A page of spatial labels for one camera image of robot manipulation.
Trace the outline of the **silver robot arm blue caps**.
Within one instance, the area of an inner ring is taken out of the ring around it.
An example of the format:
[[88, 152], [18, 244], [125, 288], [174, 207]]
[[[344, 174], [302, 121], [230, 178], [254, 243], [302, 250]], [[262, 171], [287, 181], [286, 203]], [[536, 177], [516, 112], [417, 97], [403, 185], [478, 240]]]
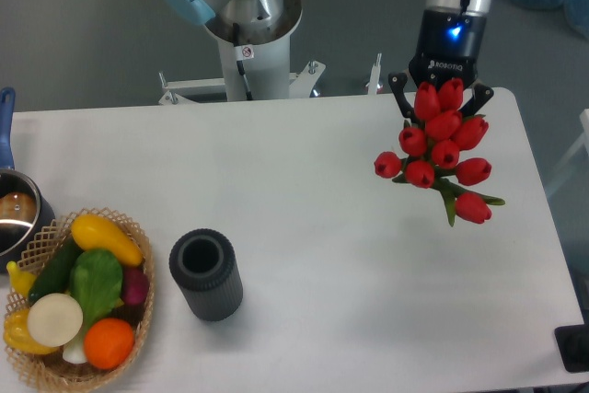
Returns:
[[[309, 98], [324, 71], [312, 61], [299, 74], [290, 70], [290, 38], [301, 16], [301, 0], [165, 0], [184, 20], [205, 27], [218, 45], [223, 86], [230, 101]], [[477, 114], [493, 97], [478, 78], [477, 60], [491, 0], [426, 0], [416, 52], [406, 70], [388, 83], [403, 117], [415, 112], [408, 83], [441, 90], [461, 83], [472, 92], [461, 106]]]

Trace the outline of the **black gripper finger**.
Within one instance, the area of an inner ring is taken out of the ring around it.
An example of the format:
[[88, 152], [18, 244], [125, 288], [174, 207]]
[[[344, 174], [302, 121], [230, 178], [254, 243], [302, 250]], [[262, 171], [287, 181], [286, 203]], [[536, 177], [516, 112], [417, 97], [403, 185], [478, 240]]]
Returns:
[[464, 118], [473, 117], [493, 98], [494, 90], [492, 87], [482, 83], [475, 83], [472, 88], [472, 95], [460, 109]]
[[398, 105], [401, 116], [410, 123], [419, 125], [420, 121], [415, 115], [415, 110], [408, 102], [405, 95], [405, 86], [408, 84], [409, 80], [410, 74], [408, 71], [389, 73], [387, 75], [387, 82]]

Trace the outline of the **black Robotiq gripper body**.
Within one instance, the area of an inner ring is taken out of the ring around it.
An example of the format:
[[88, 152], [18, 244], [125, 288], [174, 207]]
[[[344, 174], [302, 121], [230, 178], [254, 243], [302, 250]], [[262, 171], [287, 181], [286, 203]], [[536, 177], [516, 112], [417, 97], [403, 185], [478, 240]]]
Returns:
[[470, 87], [478, 78], [477, 61], [485, 16], [426, 9], [409, 73], [416, 87], [430, 83], [437, 89], [452, 78]]

